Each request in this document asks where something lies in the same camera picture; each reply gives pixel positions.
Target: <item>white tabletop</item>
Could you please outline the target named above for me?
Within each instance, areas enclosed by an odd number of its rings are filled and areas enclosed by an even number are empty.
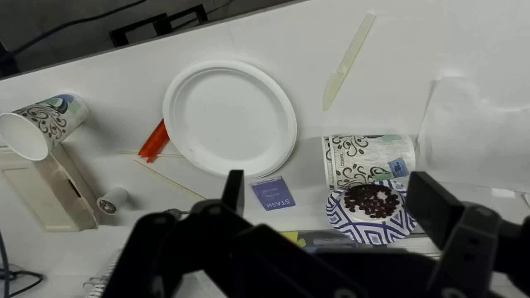
[[[324,113],[329,78],[368,12],[378,15],[375,29],[335,106]],[[301,125],[296,154],[276,174],[286,178],[297,207],[267,212],[248,187],[246,217],[279,230],[330,229],[324,216],[327,186],[319,138],[418,134],[433,81],[448,72],[473,77],[486,95],[508,106],[527,103],[529,14],[530,4],[524,0],[314,0],[0,81],[2,111],[59,93],[82,96],[92,118],[67,139],[69,153],[99,194],[122,186],[135,201],[135,211],[127,211],[120,226],[44,234],[0,181],[0,227],[9,254],[14,264],[57,277],[37,297],[74,297],[123,245],[142,214],[191,209],[198,197],[133,159],[163,118],[171,80],[208,60],[243,60],[267,72],[289,93]],[[224,179],[195,169],[180,156],[161,158],[155,168],[205,197],[221,196]],[[412,249],[430,252],[433,245]]]

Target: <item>white paper plate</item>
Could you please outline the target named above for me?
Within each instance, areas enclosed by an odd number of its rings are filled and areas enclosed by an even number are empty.
[[[241,62],[205,63],[175,78],[165,123],[183,156],[219,176],[231,169],[272,174],[297,144],[297,118],[286,91]]]

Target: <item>blue sticker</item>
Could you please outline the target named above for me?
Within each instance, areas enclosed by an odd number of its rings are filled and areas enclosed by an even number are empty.
[[[410,169],[405,164],[403,158],[388,163],[388,166],[392,166],[392,171],[393,171],[395,178],[408,178],[410,176]]]
[[[297,206],[282,178],[254,184],[253,191],[267,211]]]

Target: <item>white table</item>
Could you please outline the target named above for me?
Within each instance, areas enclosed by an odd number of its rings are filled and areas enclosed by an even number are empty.
[[[367,12],[378,14],[378,22],[334,110],[325,115],[325,85]],[[299,148],[277,174],[287,179],[297,207],[266,212],[248,189],[246,217],[281,230],[329,229],[319,136],[418,134],[433,80],[445,72],[470,75],[484,95],[508,106],[527,103],[529,14],[526,0],[314,0],[0,81],[2,111],[59,93],[85,98],[92,118],[69,138],[69,153],[97,192],[122,186],[137,206],[125,212],[120,226],[44,234],[0,181],[0,227],[11,259],[50,277],[36,297],[70,298],[80,295],[82,283],[123,245],[140,216],[170,207],[186,211],[198,202],[140,168],[133,156],[161,121],[170,81],[205,60],[236,58],[262,68],[286,88],[299,116]],[[221,196],[224,179],[180,158],[160,161],[156,169],[166,176],[206,197]],[[511,211],[501,212],[523,219],[529,209],[514,201]],[[428,240],[403,245],[435,252]]]

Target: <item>small blue card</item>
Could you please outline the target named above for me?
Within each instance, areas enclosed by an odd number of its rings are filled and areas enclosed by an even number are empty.
[[[267,211],[297,206],[282,178],[253,184],[253,191]]]
[[[392,168],[395,178],[408,178],[410,176],[408,164],[403,161],[403,158],[388,163],[388,166]]]

